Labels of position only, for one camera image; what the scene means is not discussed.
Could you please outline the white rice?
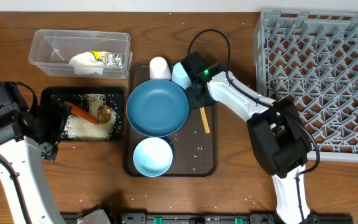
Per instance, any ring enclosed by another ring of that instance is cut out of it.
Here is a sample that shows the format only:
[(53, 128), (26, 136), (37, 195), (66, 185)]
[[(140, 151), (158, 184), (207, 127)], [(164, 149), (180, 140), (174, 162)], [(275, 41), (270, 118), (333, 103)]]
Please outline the white rice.
[(118, 94), (77, 94), (68, 95), (67, 101), (98, 118), (100, 106), (111, 109), (110, 120), (104, 124), (93, 124), (75, 114), (69, 115), (62, 139), (64, 141), (115, 141), (121, 138), (122, 96)]

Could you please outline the light blue bowl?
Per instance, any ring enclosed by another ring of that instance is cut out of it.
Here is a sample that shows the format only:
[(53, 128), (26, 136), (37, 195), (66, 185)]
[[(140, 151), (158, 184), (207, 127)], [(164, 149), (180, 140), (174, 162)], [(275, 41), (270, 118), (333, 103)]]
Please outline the light blue bowl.
[(158, 177), (169, 170), (173, 161), (172, 148), (161, 138), (147, 138), (135, 147), (133, 163), (138, 172), (147, 177)]

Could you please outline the white tissue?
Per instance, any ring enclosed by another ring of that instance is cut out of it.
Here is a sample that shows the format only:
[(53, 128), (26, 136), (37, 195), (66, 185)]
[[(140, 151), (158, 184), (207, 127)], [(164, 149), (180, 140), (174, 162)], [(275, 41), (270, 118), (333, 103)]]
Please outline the white tissue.
[(102, 75), (104, 70), (104, 63), (97, 61), (91, 52), (85, 52), (72, 57), (68, 64), (74, 68), (74, 73), (77, 75), (94, 73)]

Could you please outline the wooden chopstick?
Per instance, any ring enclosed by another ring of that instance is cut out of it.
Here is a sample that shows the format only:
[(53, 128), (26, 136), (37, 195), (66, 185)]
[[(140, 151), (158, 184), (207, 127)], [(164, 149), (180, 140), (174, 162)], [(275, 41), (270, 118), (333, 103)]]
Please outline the wooden chopstick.
[(209, 128), (209, 123), (208, 123), (208, 119), (207, 119), (204, 107), (200, 108), (200, 115), (201, 115), (201, 120), (202, 120), (202, 123), (203, 123), (204, 131), (205, 131), (206, 134), (209, 134), (211, 131), (210, 131), (210, 128)]

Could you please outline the orange carrot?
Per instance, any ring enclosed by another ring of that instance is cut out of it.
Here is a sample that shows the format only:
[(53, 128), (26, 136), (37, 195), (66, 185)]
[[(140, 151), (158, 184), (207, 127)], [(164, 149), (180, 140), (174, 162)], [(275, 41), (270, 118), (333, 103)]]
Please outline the orange carrot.
[(65, 102), (66, 105), (71, 106), (71, 113), (79, 116), (87, 121), (89, 121), (92, 124), (99, 124), (99, 121), (92, 117), (88, 112), (86, 112), (85, 110), (81, 109), (80, 107), (78, 107), (77, 105), (74, 105), (73, 103), (70, 103), (69, 101)]

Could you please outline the green snack wrapper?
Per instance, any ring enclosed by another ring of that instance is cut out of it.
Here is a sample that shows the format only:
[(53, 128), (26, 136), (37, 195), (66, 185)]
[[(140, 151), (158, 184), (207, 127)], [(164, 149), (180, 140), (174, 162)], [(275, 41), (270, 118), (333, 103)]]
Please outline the green snack wrapper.
[(121, 67), (124, 63), (122, 54), (95, 50), (91, 50), (90, 53), (93, 54), (96, 61), (102, 62), (108, 67)]

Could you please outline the brown food scrap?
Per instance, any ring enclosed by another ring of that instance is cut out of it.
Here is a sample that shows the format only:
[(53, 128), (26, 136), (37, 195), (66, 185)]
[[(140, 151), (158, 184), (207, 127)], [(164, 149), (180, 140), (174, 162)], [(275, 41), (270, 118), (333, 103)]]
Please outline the brown food scrap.
[(111, 119), (111, 108), (108, 105), (102, 105), (98, 108), (99, 124), (107, 123)]

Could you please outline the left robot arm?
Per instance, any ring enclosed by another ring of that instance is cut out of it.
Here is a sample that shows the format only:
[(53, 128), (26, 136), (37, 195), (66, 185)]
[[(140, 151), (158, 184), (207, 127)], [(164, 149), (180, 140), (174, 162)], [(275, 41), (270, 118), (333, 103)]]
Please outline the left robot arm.
[(60, 103), (0, 103), (0, 181), (14, 223), (64, 223), (43, 159), (54, 160), (71, 108)]

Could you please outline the dark blue plate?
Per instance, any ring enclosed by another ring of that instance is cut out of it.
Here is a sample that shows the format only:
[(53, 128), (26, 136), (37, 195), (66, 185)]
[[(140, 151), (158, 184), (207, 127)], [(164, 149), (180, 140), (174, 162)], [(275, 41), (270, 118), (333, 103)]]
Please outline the dark blue plate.
[(135, 87), (126, 105), (127, 119), (148, 137), (165, 137), (178, 131), (190, 107), (183, 89), (168, 80), (148, 80)]

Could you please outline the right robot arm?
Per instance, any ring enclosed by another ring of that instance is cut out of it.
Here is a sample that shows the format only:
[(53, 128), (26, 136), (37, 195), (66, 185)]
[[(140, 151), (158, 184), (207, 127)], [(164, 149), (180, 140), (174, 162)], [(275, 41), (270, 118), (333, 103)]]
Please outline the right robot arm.
[(241, 83), (219, 63), (181, 62), (191, 80), (186, 89), (194, 108), (226, 105), (247, 124), (252, 150), (272, 176), (277, 215), (284, 223), (306, 223), (310, 216), (304, 187), (308, 153), (315, 145), (288, 99), (275, 101)]

